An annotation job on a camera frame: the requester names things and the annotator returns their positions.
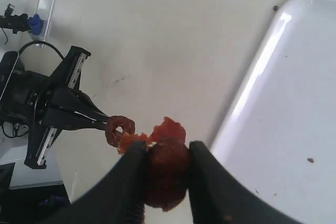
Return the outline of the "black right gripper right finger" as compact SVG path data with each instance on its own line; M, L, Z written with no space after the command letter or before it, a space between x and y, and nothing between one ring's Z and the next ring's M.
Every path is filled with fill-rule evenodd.
M194 223L297 223L251 193L201 141L190 142L188 187Z

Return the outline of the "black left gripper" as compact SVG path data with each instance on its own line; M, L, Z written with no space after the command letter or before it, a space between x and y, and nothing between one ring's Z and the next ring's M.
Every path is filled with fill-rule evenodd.
M53 73L45 76L16 69L19 52L1 59L1 122L28 126L24 164L45 169L44 151L61 130L105 130L108 116L79 88L84 61L90 52L72 46Z

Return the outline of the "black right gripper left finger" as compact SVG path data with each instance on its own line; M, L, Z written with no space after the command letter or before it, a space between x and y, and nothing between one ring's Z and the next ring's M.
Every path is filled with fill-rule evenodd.
M50 223L142 223L146 144L135 142L105 177Z

